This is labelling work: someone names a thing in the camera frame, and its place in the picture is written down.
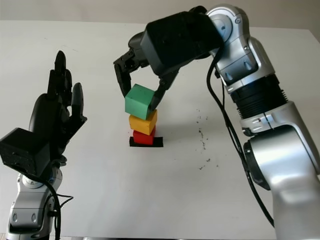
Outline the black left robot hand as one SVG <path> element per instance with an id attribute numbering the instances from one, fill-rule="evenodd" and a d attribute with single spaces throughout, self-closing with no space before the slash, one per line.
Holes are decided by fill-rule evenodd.
<path id="1" fill-rule="evenodd" d="M 81 83 L 72 83 L 72 74 L 66 66 L 66 56 L 58 51 L 54 69 L 49 72 L 47 92 L 41 94 L 33 107 L 29 131 L 49 142 L 49 159 L 66 165 L 63 153 L 71 138 L 85 124 L 84 93 Z"/>

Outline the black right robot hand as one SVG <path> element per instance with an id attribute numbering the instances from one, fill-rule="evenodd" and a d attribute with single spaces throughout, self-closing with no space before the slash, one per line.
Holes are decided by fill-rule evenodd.
<path id="1" fill-rule="evenodd" d="M 135 34 L 128 41 L 129 50 L 113 62 L 116 78 L 123 96 L 126 96 L 132 88 L 130 73 L 136 71 L 138 68 L 149 66 L 149 62 L 140 45 L 142 37 L 142 32 Z M 153 94 L 148 105 L 148 110 L 150 112 L 157 108 L 178 73 L 179 70 L 176 69 L 159 77 L 159 87 Z"/>

